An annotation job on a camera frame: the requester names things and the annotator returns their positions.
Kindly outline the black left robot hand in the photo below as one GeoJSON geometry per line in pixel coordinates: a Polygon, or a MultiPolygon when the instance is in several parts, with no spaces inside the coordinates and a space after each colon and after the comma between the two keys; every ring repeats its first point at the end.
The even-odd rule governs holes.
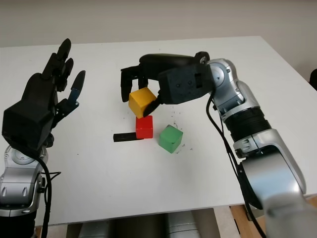
{"type": "Polygon", "coordinates": [[[27,116],[30,135],[25,142],[29,148],[38,150],[51,130],[79,107],[79,98],[86,72],[80,71],[71,86],[67,99],[60,102],[57,93],[65,90],[67,79],[73,69],[74,61],[69,58],[71,41],[65,39],[59,46],[57,53],[52,53],[42,73],[36,73],[28,80],[22,95],[22,101],[29,107],[27,116]]]}

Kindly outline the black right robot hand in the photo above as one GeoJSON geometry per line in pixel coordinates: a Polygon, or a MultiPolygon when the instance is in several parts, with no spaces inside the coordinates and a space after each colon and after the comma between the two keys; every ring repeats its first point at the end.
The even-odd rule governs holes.
{"type": "Polygon", "coordinates": [[[147,54],[139,59],[137,66],[121,70],[121,98],[127,102],[131,97],[133,80],[139,89],[148,86],[149,80],[159,83],[158,96],[150,99],[141,110],[140,118],[151,114],[159,105],[176,105],[200,98],[215,91],[215,83],[207,61],[207,52],[195,56],[173,54],[147,54]]]}

